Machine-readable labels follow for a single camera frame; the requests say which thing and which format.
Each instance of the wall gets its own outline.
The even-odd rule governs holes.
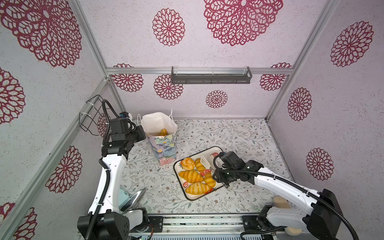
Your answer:
[[[67,2],[0,1],[0,16],[1,222],[102,75]]]
[[[110,101],[118,111],[109,88],[104,91],[102,97]],[[112,112],[108,112],[110,117],[114,118]],[[89,114],[95,116],[96,122],[100,119],[100,114],[94,109]],[[88,124],[89,119],[84,122],[84,125]],[[94,123],[91,124],[90,130],[93,134],[100,134]],[[26,223],[30,235],[33,235],[32,240],[75,239],[78,217],[88,213],[99,183],[101,166],[98,160],[101,157],[101,142],[100,136],[93,136],[90,132],[80,130],[77,134],[67,154],[63,156],[32,204],[36,221]],[[16,231],[16,236],[24,234],[21,229],[23,227]]]
[[[324,2],[80,0],[109,67],[291,67]],[[264,117],[285,79],[181,88],[158,77],[114,77],[134,115],[173,108],[181,118]]]
[[[383,10],[341,2],[270,121],[294,179],[334,192],[360,239],[384,234]]]

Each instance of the red flower pattern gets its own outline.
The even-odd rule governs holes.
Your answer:
[[[0,68],[0,124],[18,118],[25,106],[25,95],[19,81]]]
[[[97,130],[99,131],[99,134],[101,137],[104,137],[105,132],[107,131],[107,118],[105,117],[104,113],[100,114],[98,120],[97,120]]]
[[[356,62],[369,49],[372,36],[372,26],[369,22],[355,22],[336,38],[331,49],[331,61],[338,67]]]
[[[70,146],[45,186],[50,192],[64,193],[68,191],[79,179],[83,167],[82,161],[79,150]]]
[[[289,63],[278,63],[272,65],[272,68],[290,68]],[[285,74],[263,74],[260,79],[260,86],[268,91],[279,89],[287,75]]]
[[[205,102],[211,108],[220,108],[227,103],[228,95],[220,90],[210,92],[205,98]]]
[[[79,25],[66,0],[0,0],[0,16],[38,60],[66,68],[80,57]]]
[[[324,149],[312,149],[307,155],[306,162],[311,175],[319,180],[327,180],[333,174],[333,161]]]
[[[296,89],[288,101],[288,113],[295,121],[307,117],[312,107],[310,92],[306,88]]]
[[[158,76],[154,82],[153,88],[157,95],[168,100],[178,98],[183,92],[183,85],[172,84],[169,74]]]
[[[133,68],[129,64],[120,63],[114,66],[115,68]],[[143,78],[141,74],[113,74],[111,75],[116,86],[127,91],[136,92],[143,87]]]
[[[9,211],[13,208],[15,203],[7,202],[6,204],[0,206],[0,224],[8,215]]]
[[[13,235],[13,240],[31,240],[35,235],[37,226],[36,217],[37,214],[35,213],[35,208],[31,207],[28,215],[24,217],[22,224],[17,228]]]
[[[244,45],[265,33],[283,0],[204,0],[208,29],[221,43]]]
[[[163,8],[152,21],[156,38],[165,46],[174,46],[184,37],[184,22],[180,14],[173,9]]]

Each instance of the white tray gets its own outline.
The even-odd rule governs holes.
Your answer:
[[[214,174],[214,172],[215,172],[215,167],[214,167],[213,161],[212,161],[211,158],[210,158],[210,155],[211,155],[212,153],[214,153],[214,152],[220,153],[220,152],[222,152],[222,151],[223,151],[223,150],[222,150],[221,148],[219,148],[219,147],[211,147],[211,148],[209,148],[209,149],[207,149],[207,150],[204,150],[204,151],[202,151],[202,152],[199,152],[199,153],[197,153],[197,154],[195,154],[195,155],[192,155],[192,156],[189,156],[189,157],[192,158],[192,159],[195,161],[196,159],[201,158],[201,157],[203,156],[206,160],[209,161],[209,164],[211,164],[211,168],[210,168],[210,169],[211,169],[211,171],[212,171],[212,176],[213,176],[213,174]],[[190,200],[190,201],[194,201],[194,200],[196,200],[196,199],[199,199],[199,198],[203,197],[204,195],[210,194],[211,192],[214,192],[214,191],[216,191],[217,189],[223,187],[223,184],[222,184],[222,183],[218,183],[218,182],[217,182],[217,183],[216,183],[216,186],[215,186],[215,187],[213,188],[213,190],[212,190],[211,192],[209,192],[209,193],[199,194],[199,195],[193,195],[193,194],[186,193],[186,192],[185,192],[185,189],[186,189],[187,187],[189,187],[189,186],[191,185],[191,183],[188,183],[188,186],[187,186],[187,187],[184,187],[184,186],[183,186],[183,183],[185,183],[186,180],[183,179],[183,178],[181,178],[181,177],[179,176],[179,173],[180,173],[180,172],[185,171],[185,170],[181,167],[181,164],[180,164],[180,161],[184,160],[185,158],[183,158],[183,159],[181,159],[181,160],[175,162],[175,164],[173,165],[173,170],[175,171],[176,176],[177,176],[177,179],[179,180],[181,189],[183,189],[184,196],[185,196],[188,200]],[[219,158],[216,159],[216,163],[217,163],[218,166],[221,166],[221,165],[223,164],[223,162],[222,162],[221,159],[219,159]]]

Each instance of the table surface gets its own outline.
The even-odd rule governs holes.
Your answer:
[[[245,162],[255,160],[290,179],[275,141],[263,119],[175,120],[177,158],[183,159],[213,146],[234,151]],[[240,180],[204,197],[185,198],[173,163],[159,165],[148,140],[135,144],[122,174],[122,185],[131,194],[146,187],[140,201],[153,213],[243,213],[259,212],[271,204],[274,192]]]

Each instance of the paper bag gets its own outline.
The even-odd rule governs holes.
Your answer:
[[[160,165],[171,163],[176,160],[175,144],[177,124],[175,124],[170,116],[167,116],[164,113],[152,113],[144,115],[141,119],[141,126],[147,135],[153,153],[158,158]],[[158,136],[163,128],[167,130],[168,135]]]

